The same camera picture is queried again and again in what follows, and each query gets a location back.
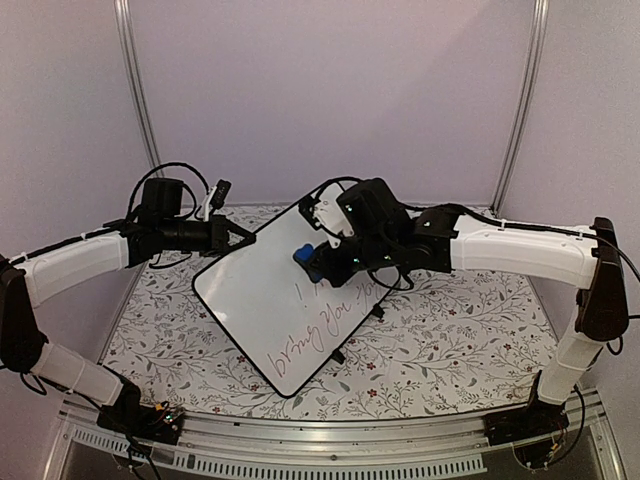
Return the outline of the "white whiteboard black frame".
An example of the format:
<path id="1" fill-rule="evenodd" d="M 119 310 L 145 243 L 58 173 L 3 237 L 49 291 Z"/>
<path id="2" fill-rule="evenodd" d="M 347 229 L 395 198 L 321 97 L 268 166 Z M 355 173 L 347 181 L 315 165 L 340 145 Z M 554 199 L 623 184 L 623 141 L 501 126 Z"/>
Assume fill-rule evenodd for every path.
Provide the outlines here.
<path id="1" fill-rule="evenodd" d="M 294 262 L 326 240 L 296 204 L 256 231 L 256 241 L 199 271 L 192 289 L 227 337 L 275 392 L 291 398 L 390 294 L 395 269 L 379 280 L 359 272 L 344 286 L 311 282 Z"/>

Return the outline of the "blue whiteboard eraser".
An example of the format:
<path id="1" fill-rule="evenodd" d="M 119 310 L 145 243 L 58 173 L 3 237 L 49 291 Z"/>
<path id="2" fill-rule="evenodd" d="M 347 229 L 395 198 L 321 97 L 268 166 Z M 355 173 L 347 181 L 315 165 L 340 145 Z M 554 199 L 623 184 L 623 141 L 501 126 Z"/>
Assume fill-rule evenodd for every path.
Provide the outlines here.
<path id="1" fill-rule="evenodd" d="M 312 283 L 319 283 L 323 276 L 312 265 L 314 257 L 314 247 L 307 243 L 298 248 L 292 255 L 294 262 L 302 268 Z"/>

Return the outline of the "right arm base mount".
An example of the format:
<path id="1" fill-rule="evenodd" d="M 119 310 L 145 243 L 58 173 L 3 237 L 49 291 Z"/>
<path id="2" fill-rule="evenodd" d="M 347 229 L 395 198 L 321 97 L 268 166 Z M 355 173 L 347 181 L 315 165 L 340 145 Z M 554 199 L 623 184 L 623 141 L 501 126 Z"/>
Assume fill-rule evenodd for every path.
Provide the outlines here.
<path id="1" fill-rule="evenodd" d="M 531 402 L 524 407 L 486 414 L 484 434 L 491 446 L 514 444 L 518 463 L 530 470 L 548 467 L 566 440 L 565 405 Z"/>

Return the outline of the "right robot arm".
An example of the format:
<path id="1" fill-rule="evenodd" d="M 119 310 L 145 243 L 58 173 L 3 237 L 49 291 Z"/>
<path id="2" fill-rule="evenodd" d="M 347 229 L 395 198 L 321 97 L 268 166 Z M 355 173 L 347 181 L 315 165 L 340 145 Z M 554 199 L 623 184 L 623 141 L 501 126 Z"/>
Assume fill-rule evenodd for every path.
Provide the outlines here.
<path id="1" fill-rule="evenodd" d="M 452 203 L 419 209 L 400 202 L 381 178 L 358 180 L 324 200 L 327 188 L 322 184 L 299 209 L 328 236 L 293 255 L 314 283 L 326 280 L 340 288 L 358 272 L 394 268 L 401 278 L 414 270 L 487 270 L 576 287 L 575 318 L 538 374 L 530 404 L 518 412 L 524 435 L 537 436 L 554 422 L 555 406 L 567 400 L 602 348 L 629 326 L 624 271 L 634 266 L 607 218 L 557 227 L 488 218 Z"/>

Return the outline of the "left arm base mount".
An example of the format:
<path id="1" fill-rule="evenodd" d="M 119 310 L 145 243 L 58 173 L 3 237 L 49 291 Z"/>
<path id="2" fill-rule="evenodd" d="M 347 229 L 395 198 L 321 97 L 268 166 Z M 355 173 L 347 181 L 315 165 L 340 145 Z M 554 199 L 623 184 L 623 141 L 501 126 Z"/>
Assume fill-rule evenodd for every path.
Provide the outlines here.
<path id="1" fill-rule="evenodd" d="M 176 445 L 184 425 L 185 410 L 164 401 L 143 405 L 135 395 L 121 396 L 112 406 L 103 406 L 97 425 L 136 439 Z"/>

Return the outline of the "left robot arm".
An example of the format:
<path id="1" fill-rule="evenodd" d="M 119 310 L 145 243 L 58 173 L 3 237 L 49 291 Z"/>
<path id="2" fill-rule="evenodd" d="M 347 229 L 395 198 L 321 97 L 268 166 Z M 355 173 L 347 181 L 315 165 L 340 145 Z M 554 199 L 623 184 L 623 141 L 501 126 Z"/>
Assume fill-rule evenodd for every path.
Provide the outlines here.
<path id="1" fill-rule="evenodd" d="M 146 263 L 165 252 L 217 257 L 252 245 L 256 235 L 218 214 L 231 188 L 200 182 L 203 200 L 189 212 L 182 198 L 192 189 L 154 167 L 136 183 L 121 219 L 31 253 L 1 260 L 1 366 L 47 380 L 99 406 L 128 434 L 148 426 L 148 412 L 129 395 L 136 387 L 104 366 L 52 343 L 35 310 L 47 300 L 101 275 Z"/>

